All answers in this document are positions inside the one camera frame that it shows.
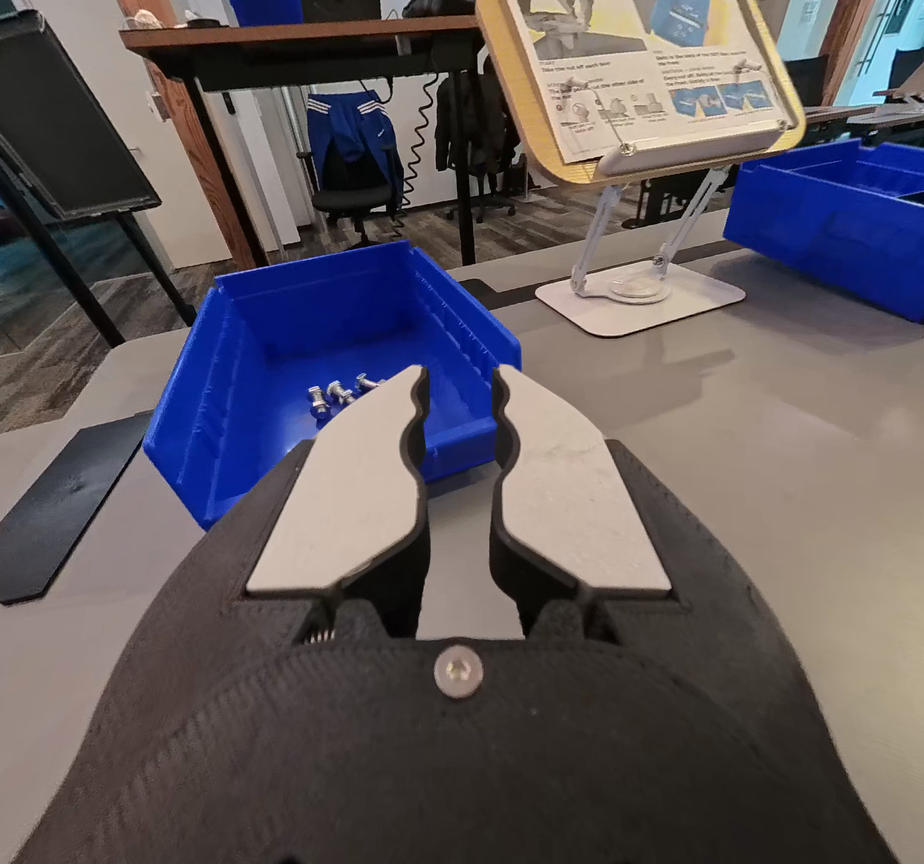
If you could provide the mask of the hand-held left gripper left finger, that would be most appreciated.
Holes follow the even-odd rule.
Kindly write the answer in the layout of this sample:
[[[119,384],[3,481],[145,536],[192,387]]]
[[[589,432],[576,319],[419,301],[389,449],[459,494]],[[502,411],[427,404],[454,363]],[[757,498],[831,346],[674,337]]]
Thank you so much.
[[[416,637],[431,562],[429,411],[430,374],[414,364],[321,429],[251,571],[249,596],[306,596],[329,616],[364,600],[391,637]]]

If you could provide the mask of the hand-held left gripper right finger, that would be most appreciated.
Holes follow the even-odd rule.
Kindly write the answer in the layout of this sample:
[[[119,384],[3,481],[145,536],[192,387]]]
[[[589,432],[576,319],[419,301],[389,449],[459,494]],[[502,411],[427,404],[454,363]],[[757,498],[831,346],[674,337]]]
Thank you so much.
[[[491,407],[490,571],[523,635],[551,603],[586,626],[609,601],[667,601],[672,583],[601,430],[508,364],[493,372]]]

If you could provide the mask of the long blue plastic bin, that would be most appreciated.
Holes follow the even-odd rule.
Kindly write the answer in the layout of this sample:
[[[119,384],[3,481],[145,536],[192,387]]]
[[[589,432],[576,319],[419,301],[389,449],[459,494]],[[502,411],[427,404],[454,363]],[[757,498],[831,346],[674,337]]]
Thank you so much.
[[[842,140],[739,166],[724,237],[923,321],[923,150]]]
[[[493,371],[519,341],[407,241],[220,276],[154,411],[143,448],[209,529],[288,452],[315,437],[309,389],[355,390],[410,365],[430,374],[422,476],[494,458]]]

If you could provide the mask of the grey desk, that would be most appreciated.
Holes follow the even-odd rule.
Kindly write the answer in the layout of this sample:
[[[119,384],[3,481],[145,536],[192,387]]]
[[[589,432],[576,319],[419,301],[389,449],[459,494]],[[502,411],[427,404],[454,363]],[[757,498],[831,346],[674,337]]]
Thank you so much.
[[[745,569],[896,858],[922,862],[922,326],[714,242],[686,266],[745,301],[594,338],[530,297],[569,272],[577,249],[452,275],[502,297],[494,314],[519,339],[527,376],[624,443]],[[50,593],[2,608],[2,862],[201,536],[139,451]]]

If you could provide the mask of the clear sign stand white base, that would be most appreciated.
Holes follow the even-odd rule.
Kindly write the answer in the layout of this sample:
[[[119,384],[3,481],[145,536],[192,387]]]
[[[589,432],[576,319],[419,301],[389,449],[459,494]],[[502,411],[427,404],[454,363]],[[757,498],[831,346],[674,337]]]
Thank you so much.
[[[649,260],[590,273],[623,187],[609,184],[597,202],[582,252],[568,280],[544,284],[536,298],[590,336],[621,338],[680,322],[744,300],[731,284],[675,263],[730,165],[710,169],[682,213],[679,227]]]

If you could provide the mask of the black flat panel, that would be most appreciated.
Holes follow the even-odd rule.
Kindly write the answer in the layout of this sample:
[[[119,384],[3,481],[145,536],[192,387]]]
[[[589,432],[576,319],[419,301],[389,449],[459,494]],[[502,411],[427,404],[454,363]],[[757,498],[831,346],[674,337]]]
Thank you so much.
[[[78,430],[1,522],[1,604],[42,599],[141,448],[153,412]]]

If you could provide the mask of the black office chair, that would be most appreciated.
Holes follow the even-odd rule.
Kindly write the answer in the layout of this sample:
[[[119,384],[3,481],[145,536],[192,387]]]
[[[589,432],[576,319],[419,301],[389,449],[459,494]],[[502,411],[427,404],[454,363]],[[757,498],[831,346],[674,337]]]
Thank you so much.
[[[489,172],[488,170],[486,158],[487,154],[482,148],[475,146],[472,142],[468,142],[466,148],[468,176],[475,179],[478,188],[478,196],[475,200],[475,203],[473,204],[475,211],[475,222],[484,222],[484,217],[488,208],[505,209],[508,216],[515,216],[514,201],[498,192],[497,187],[499,172]],[[500,152],[494,156],[499,161],[500,172],[506,172],[507,170],[511,169],[514,150],[515,146],[504,145],[502,146]],[[436,147],[436,168],[440,171],[456,169],[454,150],[451,143],[438,145]],[[458,204],[456,202],[456,204],[452,205],[449,210],[446,211],[445,217],[447,220],[454,219],[457,206]]]
[[[325,216],[328,226],[335,227],[344,219],[352,223],[359,240],[346,249],[372,246],[365,226],[368,219],[386,218],[395,233],[402,231],[397,191],[369,149],[348,161],[331,142],[321,172],[316,171],[311,151],[297,152],[296,157],[312,188],[311,204]]]

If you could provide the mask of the blue striped jacket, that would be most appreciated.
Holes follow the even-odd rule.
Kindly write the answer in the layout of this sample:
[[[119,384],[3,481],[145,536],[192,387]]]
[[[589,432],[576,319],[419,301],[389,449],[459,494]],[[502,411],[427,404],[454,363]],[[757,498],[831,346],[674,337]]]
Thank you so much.
[[[306,100],[318,191],[377,191],[395,214],[405,184],[396,131],[376,93],[319,93]]]

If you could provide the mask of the black jacket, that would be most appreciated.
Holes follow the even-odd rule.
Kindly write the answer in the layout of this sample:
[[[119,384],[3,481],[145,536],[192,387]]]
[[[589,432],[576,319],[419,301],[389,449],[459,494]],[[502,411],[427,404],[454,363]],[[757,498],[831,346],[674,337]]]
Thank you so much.
[[[469,172],[502,173],[512,163],[518,134],[497,75],[491,70],[480,73],[478,78],[480,109],[470,87],[469,73],[462,73],[460,78],[463,140]],[[453,90],[453,80],[447,78],[436,93],[434,166],[437,172],[453,167],[456,157]]]

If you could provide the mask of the wood-edged office table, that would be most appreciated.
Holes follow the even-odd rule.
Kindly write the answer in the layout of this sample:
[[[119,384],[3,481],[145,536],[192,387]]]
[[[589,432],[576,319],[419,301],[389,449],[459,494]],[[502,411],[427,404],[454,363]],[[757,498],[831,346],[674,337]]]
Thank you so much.
[[[429,74],[459,87],[464,71],[477,71],[484,45],[473,15],[125,29],[119,37],[168,79],[198,87],[203,101],[204,93]]]

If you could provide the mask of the printed instruction sign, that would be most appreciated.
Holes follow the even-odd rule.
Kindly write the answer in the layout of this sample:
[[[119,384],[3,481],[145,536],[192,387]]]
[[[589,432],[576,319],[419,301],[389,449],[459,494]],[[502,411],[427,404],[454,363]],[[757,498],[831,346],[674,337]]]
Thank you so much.
[[[772,149],[797,124],[750,0],[505,0],[566,165],[606,177]]]

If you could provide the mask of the wooden office table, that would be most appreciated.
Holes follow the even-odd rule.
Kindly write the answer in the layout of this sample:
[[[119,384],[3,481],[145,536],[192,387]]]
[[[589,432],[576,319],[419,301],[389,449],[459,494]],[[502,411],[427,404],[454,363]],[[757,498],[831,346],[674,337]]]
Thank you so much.
[[[809,147],[843,139],[865,147],[892,142],[923,146],[923,91],[886,90],[884,103],[805,108],[806,132],[796,145]]]

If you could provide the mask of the blue translucent container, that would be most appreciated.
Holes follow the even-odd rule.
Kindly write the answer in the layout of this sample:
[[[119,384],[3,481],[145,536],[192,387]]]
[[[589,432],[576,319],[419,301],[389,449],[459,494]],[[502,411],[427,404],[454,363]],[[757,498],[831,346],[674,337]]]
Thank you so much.
[[[301,0],[228,0],[237,26],[284,26],[304,22]]]

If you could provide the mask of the wooden support post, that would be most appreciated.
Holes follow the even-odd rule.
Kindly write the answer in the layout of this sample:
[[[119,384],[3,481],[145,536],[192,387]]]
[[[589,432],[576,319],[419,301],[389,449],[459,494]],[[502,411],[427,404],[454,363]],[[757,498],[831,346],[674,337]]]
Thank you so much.
[[[147,10],[163,24],[177,23],[172,0],[116,1],[125,17]],[[154,64],[148,63],[148,68],[231,258],[241,270],[266,266],[268,258],[199,88],[168,79]]]
[[[834,105],[850,73],[876,0],[837,0],[820,53],[826,56],[821,104]]]

